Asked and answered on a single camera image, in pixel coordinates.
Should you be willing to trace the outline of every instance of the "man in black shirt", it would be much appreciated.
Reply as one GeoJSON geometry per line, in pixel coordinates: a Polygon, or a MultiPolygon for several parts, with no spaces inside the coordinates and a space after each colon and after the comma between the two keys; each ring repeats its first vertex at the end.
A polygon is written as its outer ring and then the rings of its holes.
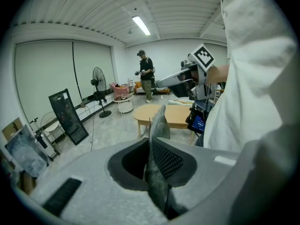
{"type": "Polygon", "coordinates": [[[142,72],[144,70],[144,72],[141,74],[141,84],[143,90],[146,93],[146,98],[147,98],[146,103],[149,103],[152,101],[151,77],[153,71],[153,63],[151,58],[146,57],[144,50],[140,50],[137,56],[141,57],[140,71],[142,72]]]}

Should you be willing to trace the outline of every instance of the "person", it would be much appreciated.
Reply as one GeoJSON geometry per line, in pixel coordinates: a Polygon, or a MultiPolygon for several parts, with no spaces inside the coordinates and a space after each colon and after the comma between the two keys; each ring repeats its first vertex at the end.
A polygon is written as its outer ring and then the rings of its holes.
{"type": "Polygon", "coordinates": [[[299,121],[299,101],[290,99],[299,93],[293,85],[299,48],[273,0],[223,0],[221,13],[230,62],[211,67],[206,82],[226,82],[226,88],[198,145],[241,152],[245,144],[299,121]]]}
{"type": "Polygon", "coordinates": [[[153,71],[153,63],[151,58],[146,56],[146,53],[144,50],[140,50],[137,54],[137,56],[140,56],[140,71],[144,71],[141,73],[141,84],[142,88],[146,93],[146,103],[150,103],[152,101],[152,92],[151,92],[151,77],[152,77],[152,71],[153,71]]]}

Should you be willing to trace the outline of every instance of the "pink chair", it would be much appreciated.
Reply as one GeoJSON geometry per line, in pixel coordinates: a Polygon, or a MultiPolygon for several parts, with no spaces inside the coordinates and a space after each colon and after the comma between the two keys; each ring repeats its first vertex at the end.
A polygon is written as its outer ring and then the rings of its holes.
{"type": "Polygon", "coordinates": [[[128,86],[122,86],[122,87],[116,87],[116,83],[113,82],[110,84],[111,88],[113,89],[113,92],[114,92],[114,97],[118,97],[118,96],[121,96],[122,94],[123,95],[126,95],[126,94],[129,94],[129,87],[128,86]]]}

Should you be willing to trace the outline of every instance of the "khaki pants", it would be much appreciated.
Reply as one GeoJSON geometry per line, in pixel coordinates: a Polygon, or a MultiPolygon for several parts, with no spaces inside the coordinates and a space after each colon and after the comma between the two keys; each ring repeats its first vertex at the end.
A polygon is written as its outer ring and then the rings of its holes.
{"type": "Polygon", "coordinates": [[[146,93],[146,98],[152,100],[151,80],[141,80],[142,88],[146,93]]]}

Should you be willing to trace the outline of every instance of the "fan base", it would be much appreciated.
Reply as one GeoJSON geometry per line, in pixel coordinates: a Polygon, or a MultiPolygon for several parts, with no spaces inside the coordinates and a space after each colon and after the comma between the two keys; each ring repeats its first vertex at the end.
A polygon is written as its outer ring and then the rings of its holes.
{"type": "Polygon", "coordinates": [[[99,114],[99,117],[100,118],[106,118],[106,117],[108,117],[111,114],[112,114],[112,111],[104,111],[104,112],[102,112],[102,113],[99,114]]]}

